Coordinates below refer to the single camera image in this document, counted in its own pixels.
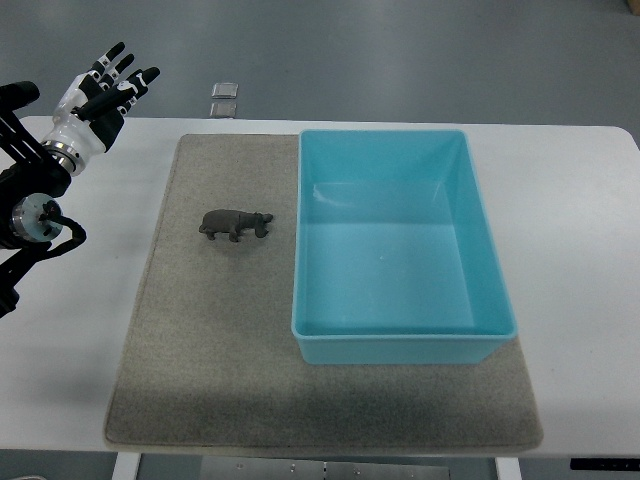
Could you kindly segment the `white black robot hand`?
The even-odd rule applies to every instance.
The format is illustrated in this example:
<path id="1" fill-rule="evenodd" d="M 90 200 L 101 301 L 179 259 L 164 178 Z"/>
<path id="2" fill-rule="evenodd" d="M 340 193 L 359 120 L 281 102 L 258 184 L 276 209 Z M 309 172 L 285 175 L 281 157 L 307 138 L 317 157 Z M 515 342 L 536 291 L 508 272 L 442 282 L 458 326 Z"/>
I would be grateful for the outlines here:
<path id="1" fill-rule="evenodd" d="M 119 42 L 102 54 L 72 81 L 54 110 L 42 146 L 72 176 L 111 149 L 126 115 L 160 75 L 157 67 L 128 72 L 135 57 L 124 50 Z"/>

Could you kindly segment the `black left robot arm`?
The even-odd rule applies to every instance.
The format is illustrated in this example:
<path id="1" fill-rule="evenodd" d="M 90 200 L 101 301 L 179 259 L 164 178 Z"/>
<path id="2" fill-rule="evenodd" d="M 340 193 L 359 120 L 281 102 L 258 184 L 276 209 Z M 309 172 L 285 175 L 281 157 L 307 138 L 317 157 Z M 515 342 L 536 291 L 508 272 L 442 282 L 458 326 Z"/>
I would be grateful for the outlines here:
<path id="1" fill-rule="evenodd" d="M 1 87 L 1 149 L 14 161 L 1 172 L 1 247 L 14 252 L 1 263 L 2 315 L 16 309 L 16 285 L 36 263 L 62 256 L 87 238 L 57 203 L 71 183 L 65 158 L 47 151 L 15 115 L 38 98 L 30 81 Z"/>

